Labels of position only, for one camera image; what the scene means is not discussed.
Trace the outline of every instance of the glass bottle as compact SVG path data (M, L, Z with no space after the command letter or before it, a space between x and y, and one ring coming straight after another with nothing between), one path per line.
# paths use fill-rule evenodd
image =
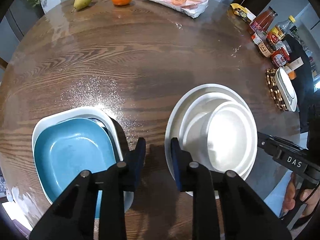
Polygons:
M296 20L289 16L289 19L283 22L278 22L267 34L267 39L271 44L276 44L278 41L282 40L287 33L289 33L290 28L296 22Z
M272 23L273 19L277 15L278 14L269 6L266 11L255 17L255 19L253 19L253 21L249 24L249 33L252 35L257 30L261 32L266 32L270 24Z

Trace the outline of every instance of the wooden chair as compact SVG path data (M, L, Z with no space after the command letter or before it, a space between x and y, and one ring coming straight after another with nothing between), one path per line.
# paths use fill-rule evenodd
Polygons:
M5 70L7 68L8 63L0 57L0 68Z

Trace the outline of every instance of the blue plate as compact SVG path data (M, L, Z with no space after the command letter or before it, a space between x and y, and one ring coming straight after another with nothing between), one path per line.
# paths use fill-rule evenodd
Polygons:
M73 118L42 131L36 140L35 164L45 193L54 202L82 171L104 171L116 163L108 134L95 122ZM96 218L99 218L99 192Z

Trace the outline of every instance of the human hand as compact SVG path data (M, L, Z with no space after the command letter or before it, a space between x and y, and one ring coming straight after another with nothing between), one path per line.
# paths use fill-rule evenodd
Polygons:
M283 212L292 210L296 203L294 200L294 197L296 194L295 180L296 180L296 174L291 173L291 179L289 181L289 184L287 185L287 190L285 192L284 201L282 204ZM301 195L300 200L304 201L312 193L312 191L313 189L306 189ZM311 198L309 198L308 201L306 202L307 206L303 211L301 217L310 215L315 209L315 207L317 206L319 199L320 199L320 187L316 190L316 192L314 192Z

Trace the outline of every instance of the round wooden table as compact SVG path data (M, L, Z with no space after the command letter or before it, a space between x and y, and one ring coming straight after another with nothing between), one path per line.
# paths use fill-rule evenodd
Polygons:
M1 85L1 169L32 226L49 207L31 149L33 128L48 115L95 106L119 123L130 149L146 139L142 182L125 215L129 239L191 239L192 197L177 191L164 157L169 115L188 90L228 86L250 106L259 131L299 141L298 113L276 108L265 82L272 65L228 6L210 0L192 19L146 0L123 7L93 0L71 13L73 2L28 32ZM284 173L258 151L248 183L266 197Z

